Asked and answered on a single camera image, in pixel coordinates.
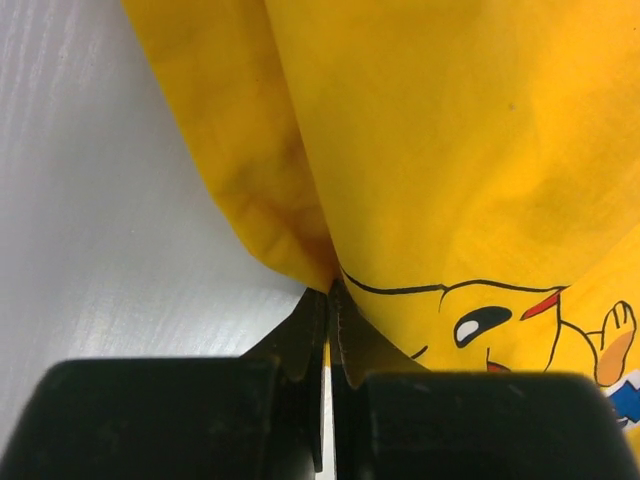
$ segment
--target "wood grain texture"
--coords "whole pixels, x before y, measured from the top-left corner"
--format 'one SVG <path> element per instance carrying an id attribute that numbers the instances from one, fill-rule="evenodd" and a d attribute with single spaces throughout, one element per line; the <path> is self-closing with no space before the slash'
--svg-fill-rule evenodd
<path id="1" fill-rule="evenodd" d="M 210 200 L 117 0 L 0 0 L 0 445 L 55 362 L 240 353 L 301 292 Z"/>

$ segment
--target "cartoon mouth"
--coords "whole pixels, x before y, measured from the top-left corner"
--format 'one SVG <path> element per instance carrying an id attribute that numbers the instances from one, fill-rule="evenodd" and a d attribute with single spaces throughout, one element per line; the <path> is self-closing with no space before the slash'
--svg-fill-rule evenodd
<path id="1" fill-rule="evenodd" d="M 505 367 L 504 365 L 500 365 L 499 363 L 495 363 L 495 362 L 490 362 L 489 360 L 487 360 L 487 372 L 510 372 L 511 369 Z"/>

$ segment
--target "yellow shirt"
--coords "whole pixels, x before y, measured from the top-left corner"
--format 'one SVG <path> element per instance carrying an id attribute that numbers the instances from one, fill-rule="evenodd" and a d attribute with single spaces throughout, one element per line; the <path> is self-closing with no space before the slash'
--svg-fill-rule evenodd
<path id="1" fill-rule="evenodd" d="M 640 388 L 639 2 L 124 4 L 265 264 L 431 369 Z"/>

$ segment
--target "yellow fabric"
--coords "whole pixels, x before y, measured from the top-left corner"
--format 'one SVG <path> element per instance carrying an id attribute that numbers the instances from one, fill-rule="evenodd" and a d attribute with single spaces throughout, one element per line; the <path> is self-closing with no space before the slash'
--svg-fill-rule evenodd
<path id="1" fill-rule="evenodd" d="M 265 264 L 428 368 L 640 370 L 639 2 L 124 4 Z"/>

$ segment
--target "cartoon eye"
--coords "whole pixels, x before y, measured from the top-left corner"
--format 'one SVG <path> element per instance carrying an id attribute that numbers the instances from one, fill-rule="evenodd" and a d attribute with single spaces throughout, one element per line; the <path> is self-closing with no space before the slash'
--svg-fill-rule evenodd
<path id="1" fill-rule="evenodd" d="M 453 337 L 458 348 L 464 348 L 475 338 L 511 318 L 511 310 L 504 307 L 482 307 L 458 320 Z"/>

